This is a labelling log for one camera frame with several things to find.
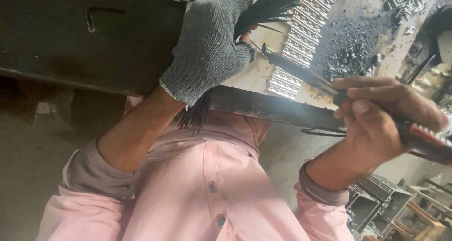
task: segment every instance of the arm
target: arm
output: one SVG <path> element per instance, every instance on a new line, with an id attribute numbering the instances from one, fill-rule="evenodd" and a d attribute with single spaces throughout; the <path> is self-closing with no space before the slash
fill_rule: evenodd
<path id="1" fill-rule="evenodd" d="M 304 164 L 300 186 L 295 187 L 297 218 L 312 240 L 321 241 L 353 240 L 346 227 L 347 187 L 409 151 L 382 107 L 435 131 L 448 125 L 447 117 L 432 101 L 395 80 L 357 76 L 336 79 L 333 86 L 347 89 L 353 99 L 351 109 L 335 112 L 335 117 L 344 118 L 348 126 L 346 137 Z"/>
<path id="2" fill-rule="evenodd" d="M 135 171 L 157 137 L 185 106 L 161 86 L 98 140 L 100 155 L 113 168 Z"/>
<path id="3" fill-rule="evenodd" d="M 254 60 L 255 49 L 233 39 L 234 25 L 252 1 L 194 2 L 160 86 L 99 140 L 74 153 L 37 240 L 117 239 L 122 201 L 134 195 L 138 166 L 158 136 L 184 106 Z"/>

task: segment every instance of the dark metal sheet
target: dark metal sheet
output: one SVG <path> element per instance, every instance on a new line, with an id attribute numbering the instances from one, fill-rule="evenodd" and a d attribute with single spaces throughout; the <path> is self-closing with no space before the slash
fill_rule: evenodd
<path id="1" fill-rule="evenodd" d="M 95 28 L 86 13 L 93 9 Z M 170 65 L 185 3 L 168 0 L 0 0 L 3 76 L 149 94 Z"/>
<path id="2" fill-rule="evenodd" d="M 342 119 L 333 117 L 332 110 L 227 86 L 214 88 L 211 109 L 307 128 L 344 126 Z"/>

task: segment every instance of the concrete floor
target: concrete floor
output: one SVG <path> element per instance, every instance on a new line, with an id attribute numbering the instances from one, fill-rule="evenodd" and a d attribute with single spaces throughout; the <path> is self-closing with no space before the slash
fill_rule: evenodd
<path id="1" fill-rule="evenodd" d="M 109 112 L 114 104 L 111 101 L 110 106 L 103 105 L 98 110 Z M 55 130 L 49 123 L 33 122 L 29 112 L 1 109 L 0 240 L 33 240 L 45 204 L 57 192 L 61 170 L 71 153 L 102 134 L 117 116 L 106 115 L 96 122 L 97 127 L 85 124 L 79 129 L 68 126 Z M 317 156 L 337 141 L 337 138 L 304 135 L 298 127 L 278 123 L 272 125 L 261 144 L 259 161 L 291 209 L 296 208 L 292 187 L 297 181 L 303 160 Z M 403 177 L 408 184 L 415 184 L 424 175 L 434 176 L 441 172 L 445 174 L 443 182 L 452 181 L 450 169 L 410 155 L 399 157 L 377 170 L 377 173 L 393 182 Z"/>

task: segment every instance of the shirt sleeve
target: shirt sleeve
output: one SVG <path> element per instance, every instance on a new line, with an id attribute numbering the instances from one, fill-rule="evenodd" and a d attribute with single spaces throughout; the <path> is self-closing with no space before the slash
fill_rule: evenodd
<path id="1" fill-rule="evenodd" d="M 111 167 L 91 141 L 64 167 L 59 195 L 47 203 L 36 240 L 116 241 L 122 202 L 134 195 L 139 176 Z"/>
<path id="2" fill-rule="evenodd" d="M 46 205 L 36 241 L 116 241 L 120 219 L 120 201 L 61 184 Z"/>
<path id="3" fill-rule="evenodd" d="M 306 164 L 300 169 L 297 191 L 297 220 L 311 241 L 353 241 L 347 228 L 345 204 L 347 190 L 333 192 L 316 184 L 306 174 Z"/>
<path id="4" fill-rule="evenodd" d="M 132 198 L 139 177 L 139 170 L 122 172 L 111 167 L 100 155 L 96 141 L 76 151 L 63 170 L 67 189 L 115 199 Z"/>

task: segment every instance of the gray knit glove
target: gray knit glove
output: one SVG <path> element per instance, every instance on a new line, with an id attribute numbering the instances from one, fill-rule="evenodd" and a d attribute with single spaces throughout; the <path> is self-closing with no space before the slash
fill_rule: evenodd
<path id="1" fill-rule="evenodd" d="M 173 64 L 160 85 L 176 100 L 193 106 L 208 89 L 243 71 L 256 50 L 235 43 L 234 26 L 253 0 L 197 0 L 184 17 Z"/>

